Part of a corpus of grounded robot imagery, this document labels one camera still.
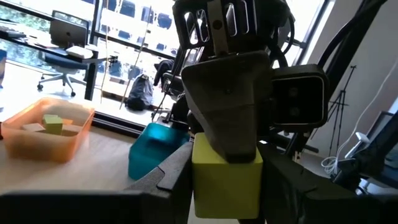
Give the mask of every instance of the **desk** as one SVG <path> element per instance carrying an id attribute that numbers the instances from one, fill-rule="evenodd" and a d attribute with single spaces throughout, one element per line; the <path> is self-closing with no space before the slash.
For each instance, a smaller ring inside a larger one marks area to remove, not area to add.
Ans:
<path id="1" fill-rule="evenodd" d="M 0 122 L 29 106 L 29 96 L 0 112 Z M 72 100 L 90 104 L 86 100 Z M 127 175 L 129 148 L 135 139 L 91 127 L 88 139 L 66 164 L 8 159 L 0 141 L 0 194 L 23 189 L 122 190 L 132 184 Z"/>
<path id="2" fill-rule="evenodd" d="M 21 24 L 17 24 L 17 27 L 15 28 L 15 30 L 25 33 L 27 38 L 17 38 L 16 39 L 16 38 L 10 38 L 10 37 L 0 35 L 0 39 L 10 41 L 15 44 L 23 45 L 25 47 L 29 47 L 29 48 L 32 48 L 35 50 L 39 50 L 41 52 L 45 52 L 48 54 L 53 54 L 53 55 L 56 55 L 59 57 L 63 57 L 65 59 L 73 60 L 75 62 L 88 64 L 89 66 L 88 66 L 88 70 L 86 72 L 87 84 L 86 84 L 85 99 L 86 100 L 93 99 L 95 80 L 96 80 L 96 76 L 97 76 L 97 67 L 98 67 L 97 64 L 107 60 L 107 58 L 104 55 L 99 56 L 99 55 L 94 54 L 93 58 L 88 58 L 88 59 L 73 57 L 73 56 L 68 55 L 66 53 L 66 51 L 63 49 L 51 49 L 51 48 L 45 48 L 45 47 L 41 47 L 39 45 L 33 44 L 33 42 L 40 42 L 40 39 L 44 40 L 45 42 L 48 42 L 50 40 L 50 35 L 46 32 L 34 30 L 30 27 L 26 27 Z"/>

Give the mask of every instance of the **wooden table surface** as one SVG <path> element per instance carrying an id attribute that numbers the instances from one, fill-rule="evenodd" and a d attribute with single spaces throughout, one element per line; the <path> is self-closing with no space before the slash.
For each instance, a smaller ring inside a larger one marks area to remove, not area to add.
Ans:
<path id="1" fill-rule="evenodd" d="M 11 190 L 122 190 L 134 138 L 91 127 L 88 139 L 66 164 L 9 159 L 0 141 L 0 194 Z"/>

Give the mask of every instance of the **wooden block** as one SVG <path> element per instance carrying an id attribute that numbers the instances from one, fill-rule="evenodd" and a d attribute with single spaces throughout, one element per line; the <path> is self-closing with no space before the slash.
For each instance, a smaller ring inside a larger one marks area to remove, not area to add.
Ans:
<path id="1" fill-rule="evenodd" d="M 45 128 L 39 124 L 39 123 L 33 123 L 33 124 L 24 124 L 22 125 L 22 129 L 25 131 L 32 131 L 32 132 L 45 132 Z"/>
<path id="2" fill-rule="evenodd" d="M 193 195 L 198 218 L 257 218 L 262 158 L 229 164 L 212 149 L 205 133 L 195 135 L 192 152 Z"/>
<path id="3" fill-rule="evenodd" d="M 83 127 L 73 125 L 73 124 L 64 124 L 62 127 L 62 136 L 75 136 L 77 135 Z"/>
<path id="4" fill-rule="evenodd" d="M 73 120 L 69 120 L 69 119 L 62 119 L 62 123 L 65 124 L 73 124 Z"/>
<path id="5" fill-rule="evenodd" d="M 62 118 L 58 116 L 43 116 L 43 124 L 45 130 L 49 134 L 61 135 L 62 133 Z"/>

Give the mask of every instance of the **orange bin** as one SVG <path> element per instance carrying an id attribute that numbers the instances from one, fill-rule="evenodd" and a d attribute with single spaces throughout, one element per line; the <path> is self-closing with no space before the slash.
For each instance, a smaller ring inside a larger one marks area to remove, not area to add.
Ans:
<path id="1" fill-rule="evenodd" d="M 21 129 L 22 125 L 41 123 L 43 115 L 55 114 L 81 126 L 74 136 L 58 136 Z M 64 100 L 42 98 L 1 124 L 1 134 L 9 157 L 41 161 L 68 162 L 87 137 L 94 108 Z"/>

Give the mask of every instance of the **trash bin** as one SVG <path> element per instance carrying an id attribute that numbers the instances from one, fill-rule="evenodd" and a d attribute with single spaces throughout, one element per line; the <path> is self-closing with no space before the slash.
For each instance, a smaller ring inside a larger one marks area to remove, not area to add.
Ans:
<path id="1" fill-rule="evenodd" d="M 190 139 L 186 131 L 148 124 L 129 153 L 129 177 L 138 180 Z"/>

